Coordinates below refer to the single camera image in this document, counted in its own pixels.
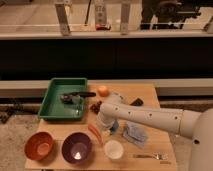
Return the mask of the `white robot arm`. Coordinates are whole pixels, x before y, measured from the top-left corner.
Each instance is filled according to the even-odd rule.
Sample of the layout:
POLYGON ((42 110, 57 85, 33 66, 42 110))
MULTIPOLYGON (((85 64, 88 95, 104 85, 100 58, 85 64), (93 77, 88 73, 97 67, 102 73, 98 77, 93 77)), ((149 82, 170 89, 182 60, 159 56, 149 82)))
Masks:
POLYGON ((191 139, 188 171, 213 171, 213 109, 196 112, 132 106, 125 104, 120 94, 112 93, 100 105, 97 123, 101 129, 110 129, 117 119, 191 139))

